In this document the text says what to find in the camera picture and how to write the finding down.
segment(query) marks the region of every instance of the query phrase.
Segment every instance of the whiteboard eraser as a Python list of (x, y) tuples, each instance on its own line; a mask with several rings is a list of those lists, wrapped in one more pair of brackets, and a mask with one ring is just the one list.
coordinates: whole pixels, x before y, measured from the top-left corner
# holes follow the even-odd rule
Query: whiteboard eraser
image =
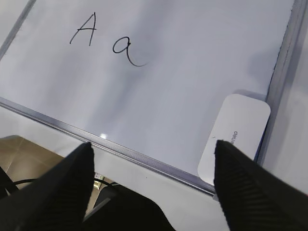
[(229, 141), (254, 159), (270, 116), (266, 102), (240, 94), (226, 97), (207, 140), (198, 166), (199, 177), (214, 184), (217, 140)]

